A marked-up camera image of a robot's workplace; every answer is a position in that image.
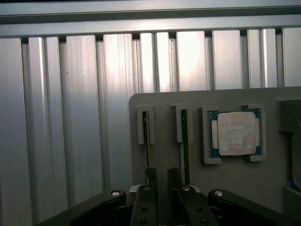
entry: black bolt hole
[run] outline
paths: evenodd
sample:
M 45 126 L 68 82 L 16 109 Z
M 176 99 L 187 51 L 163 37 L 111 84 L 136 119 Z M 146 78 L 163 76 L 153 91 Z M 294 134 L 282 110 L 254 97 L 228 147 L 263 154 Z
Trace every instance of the black bolt hole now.
M 201 223 L 202 223 L 203 225 L 208 225 L 208 224 L 209 224 L 209 220 L 201 219 Z
M 200 207 L 196 207 L 196 211 L 197 211 L 197 212 L 202 212 L 202 211 L 203 211 L 203 209 L 202 209 L 202 208 L 200 208 Z

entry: blue object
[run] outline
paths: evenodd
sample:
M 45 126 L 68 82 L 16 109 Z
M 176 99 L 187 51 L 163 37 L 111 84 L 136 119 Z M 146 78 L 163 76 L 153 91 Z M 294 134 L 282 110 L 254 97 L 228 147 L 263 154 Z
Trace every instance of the blue object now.
M 292 180 L 287 182 L 287 187 L 297 191 L 297 192 L 301 192 L 301 190 L 297 187 L 297 185 L 295 184 L 295 182 L 293 182 Z

